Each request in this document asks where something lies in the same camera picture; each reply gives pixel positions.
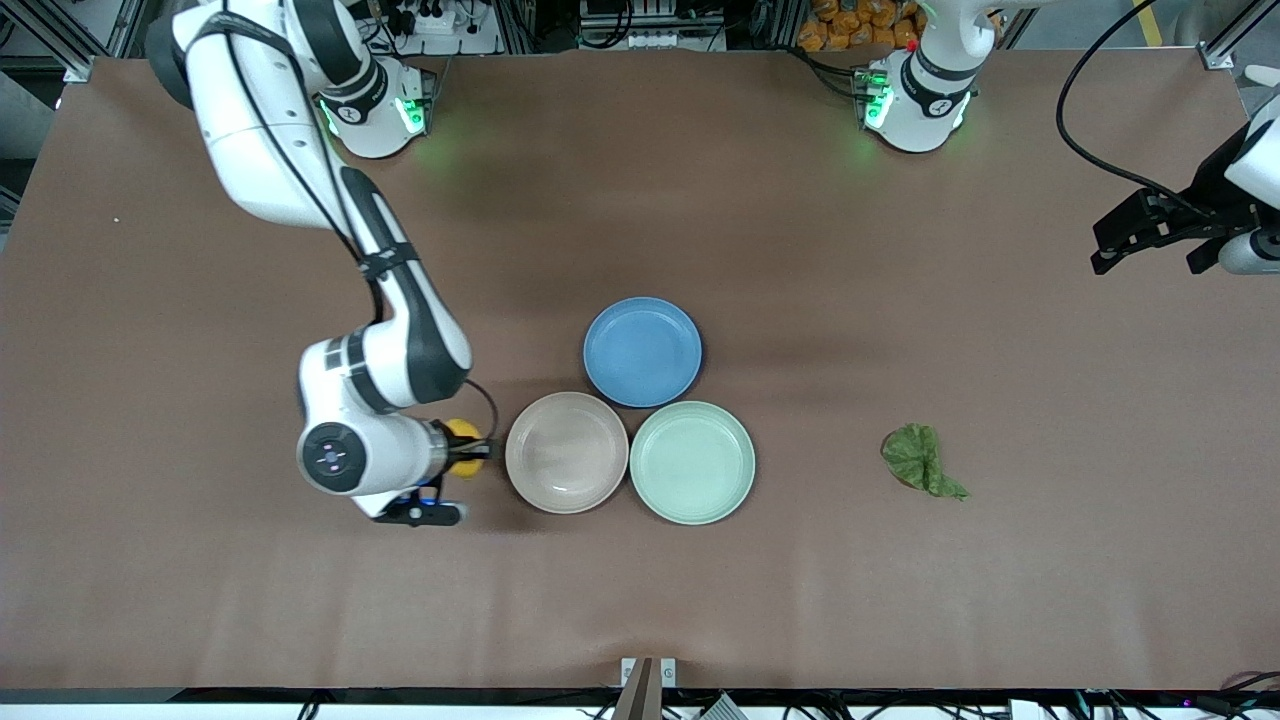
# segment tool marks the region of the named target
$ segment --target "beige plate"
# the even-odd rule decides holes
[[[536,400],[507,436],[507,475],[530,505],[557,514],[604,502],[627,470],[627,429],[603,401],[581,392]]]

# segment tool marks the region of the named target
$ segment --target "cable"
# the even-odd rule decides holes
[[[733,23],[731,26],[727,26],[727,24],[724,24],[724,19],[721,18],[721,24],[719,24],[719,27],[716,28],[716,35],[712,36],[712,41],[707,44],[707,50],[705,51],[707,53],[712,51],[712,47],[716,45],[716,38],[718,38],[722,32],[726,33],[726,36],[724,36],[724,49],[728,50],[728,35],[727,35],[728,31],[736,28],[737,26],[745,23],[750,18],[741,18],[736,23]]]
[[[809,65],[814,70],[822,70],[824,73],[831,73],[833,76],[841,77],[854,77],[854,70],[849,68],[837,68],[836,65],[828,65],[827,63],[819,63],[814,60],[804,47],[792,47],[790,45],[773,45],[768,50],[782,50],[790,54],[792,58],[800,60],[801,63]]]
[[[0,47],[4,47],[9,42],[9,38],[13,37],[13,31],[18,27],[18,23],[8,18],[0,18],[0,20],[5,20],[5,24],[9,26],[9,31],[4,33],[4,40],[0,40]]]
[[[230,13],[230,10],[228,9],[228,0],[223,0],[223,12]],[[356,264],[360,264],[361,255],[356,249],[356,246],[352,243],[352,240],[348,238],[342,232],[342,228],[338,227],[337,220],[334,220],[333,215],[329,214],[329,210],[324,206],[324,202],[321,202],[320,197],[317,197],[315,191],[311,190],[311,186],[307,184],[306,179],[302,177],[302,173],[298,170],[297,165],[293,164],[293,160],[291,160],[289,156],[285,155],[284,147],[280,146],[279,138],[275,137],[275,133],[271,132],[271,127],[266,123],[266,115],[262,114],[262,109],[259,106],[257,100],[253,99],[253,94],[248,88],[248,82],[244,79],[244,69],[241,67],[239,58],[236,55],[236,46],[232,42],[232,33],[228,31],[223,31],[221,35],[223,40],[227,42],[227,55],[232,61],[232,69],[236,70],[236,79],[239,81],[241,90],[244,91],[244,97],[248,100],[250,109],[253,110],[253,118],[259,122],[260,126],[262,126],[262,132],[266,135],[266,138],[271,142],[271,147],[274,147],[276,155],[279,155],[280,159],[284,160],[284,165],[293,174],[293,179],[297,181],[297,183],[307,193],[307,197],[311,199],[311,202],[316,206],[317,210],[320,210],[320,214],[324,215],[325,222],[329,223],[329,228],[333,229],[333,233],[338,236],[338,240],[342,241],[342,245],[343,247],[347,249],[347,252],[351,255],[351,259],[355,260]],[[302,69],[298,67],[297,58],[294,58],[292,53],[287,53],[285,58],[289,59],[289,64],[293,65],[293,72],[297,74],[297,77],[302,77]],[[355,232],[355,225],[352,225],[351,223],[351,215],[347,213],[347,205],[346,202],[342,201],[342,193],[338,191],[338,178],[333,173],[333,163],[329,161],[328,151],[324,152],[323,160],[325,169],[329,172],[329,182],[333,186],[334,200],[338,202],[338,208],[342,210],[343,220],[347,223],[348,231]],[[365,283],[369,286],[369,295],[374,304],[374,319],[370,324],[376,324],[383,322],[383,313],[384,313],[383,293],[378,288],[378,283],[375,281],[365,281]]]
[[[1062,137],[1062,141],[1066,142],[1068,147],[1074,150],[1076,155],[1084,158],[1094,167],[1106,170],[1114,176],[1121,177],[1126,181],[1138,183],[1155,193],[1164,195],[1165,197],[1174,201],[1183,209],[1194,213],[1196,215],[1203,218],[1204,220],[1212,222],[1212,217],[1208,213],[1204,213],[1199,208],[1192,205],[1181,195],[1178,195],[1172,190],[1169,190],[1167,187],[1160,184],[1158,182],[1151,178],[1139,176],[1138,173],[1126,170],[1117,165],[1112,165],[1111,163],[1107,163],[1106,160],[1085,150],[1079,142],[1075,141],[1075,138],[1071,137],[1071,133],[1066,131],[1066,123],[1062,119],[1062,110],[1066,108],[1066,96],[1071,91],[1071,86],[1075,85],[1076,76],[1079,76],[1080,70],[1084,69],[1085,63],[1088,63],[1089,59],[1093,58],[1094,54],[1097,54],[1098,49],[1102,47],[1102,45],[1107,40],[1110,40],[1112,35],[1116,33],[1116,31],[1119,31],[1125,23],[1135,18],[1138,13],[1146,10],[1155,3],[1156,0],[1142,0],[1142,3],[1134,5],[1132,10],[1125,13],[1111,27],[1103,31],[1103,33],[1098,36],[1098,38],[1093,42],[1093,45],[1091,45],[1089,49],[1084,51],[1084,55],[1080,55],[1080,60],[1075,63],[1075,67],[1071,68],[1071,73],[1066,76],[1066,82],[1062,83],[1062,91],[1057,96],[1057,109],[1053,115],[1053,119],[1057,122],[1057,135]]]
[[[852,78],[855,73],[851,69],[837,68],[835,65],[828,65],[826,63],[819,63],[818,60],[814,60],[813,58],[810,58],[809,54],[805,53],[803,47],[791,47],[788,45],[774,45],[774,46],[769,47],[769,50],[782,50],[783,53],[786,53],[786,54],[791,55],[792,58],[800,60],[805,65],[809,65],[809,69],[813,70],[813,77],[818,78],[818,82],[820,82],[822,85],[824,85],[827,87],[827,90],[835,92],[836,95],[838,95],[841,97],[847,97],[850,100],[859,100],[859,99],[864,99],[864,97],[870,97],[869,94],[852,92],[851,90],[845,90],[844,87],[840,87],[838,85],[836,85],[835,82],[832,82],[829,78],[827,78],[827,76],[823,74],[823,73],[829,73],[829,74],[833,74],[833,76],[837,76],[837,77],[842,77],[842,78]]]
[[[604,703],[604,707],[602,707],[600,710],[598,710],[595,712],[595,716],[591,717],[591,720],[600,720],[602,717],[604,717],[604,714],[608,712],[609,708],[613,707],[617,703],[618,703],[617,698],[611,700],[609,702]]]
[[[479,392],[484,397],[485,402],[489,404],[489,434],[485,437],[485,442],[493,442],[493,438],[498,436],[498,404],[494,402],[493,396],[489,395],[489,391],[486,391],[484,386],[481,386],[480,383],[472,380],[471,378],[467,378],[462,382],[476,388],[476,392]],[[582,694],[582,693],[581,692],[571,693],[570,697],[572,697],[573,694]]]
[[[1111,694],[1114,694],[1120,702],[1123,702],[1125,705],[1132,705],[1132,706],[1137,707],[1138,712],[1142,712],[1143,716],[1147,717],[1147,720],[1160,720],[1160,716],[1157,716],[1155,712],[1152,712],[1151,710],[1148,710],[1146,705],[1143,705],[1143,703],[1140,703],[1140,702],[1138,702],[1135,700],[1125,700],[1125,697],[1123,694],[1120,694],[1120,691],[1108,691],[1108,692]]]
[[[782,720],[787,720],[787,716],[791,715],[792,710],[800,711],[800,715],[804,715],[809,720],[818,720],[817,717],[813,716],[812,712],[809,712],[808,710],[800,707],[799,705],[788,705],[787,708],[782,711]]]
[[[315,720],[316,715],[320,714],[321,702],[333,702],[335,698],[329,691],[311,691],[307,696],[307,701],[302,703],[302,708],[298,710],[298,720]]]
[[[1280,678],[1280,671],[1258,673],[1257,675],[1249,678],[1248,680],[1242,680],[1239,683],[1235,683],[1234,685],[1228,685],[1219,692],[1230,693],[1235,691],[1243,691],[1248,687],[1256,685],[1263,680],[1271,680],[1274,678]]]
[[[707,44],[705,53],[710,53],[712,51],[712,47],[716,46],[716,40],[719,38],[719,33],[723,32],[723,31],[724,31],[724,23],[721,23],[721,26],[718,28],[716,28],[716,33],[712,35],[712,41]]]
[[[621,10],[618,10],[618,23],[613,27],[613,31],[609,32],[609,36],[604,38],[604,42],[596,44],[584,40],[581,29],[579,29],[577,41],[586,47],[591,47],[593,50],[608,50],[609,47],[613,47],[626,40],[627,33],[631,32],[631,22],[635,19],[635,5],[631,4],[631,0],[623,1],[625,5]],[[622,27],[623,20],[626,22],[626,27]]]
[[[534,36],[534,33],[529,29],[529,26],[525,23],[524,14],[520,12],[520,5],[515,0],[512,0],[511,5],[511,17],[516,19],[516,27],[520,28],[520,32],[525,33],[529,49],[536,53],[538,37]]]

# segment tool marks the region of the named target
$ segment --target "blue plate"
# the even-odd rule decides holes
[[[586,375],[605,397],[654,407],[680,397],[703,364],[703,341],[684,310],[657,297],[630,297],[596,315],[582,345]]]

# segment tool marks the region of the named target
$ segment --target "light green plate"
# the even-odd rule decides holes
[[[676,402],[640,425],[631,443],[631,483],[672,523],[705,525],[746,500],[755,447],[737,418],[708,402]]]

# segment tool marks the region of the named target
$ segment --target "green leaf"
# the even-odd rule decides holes
[[[969,497],[964,486],[942,474],[938,433],[929,425],[908,423],[893,430],[881,446],[881,457],[895,478],[916,489],[934,497]]]

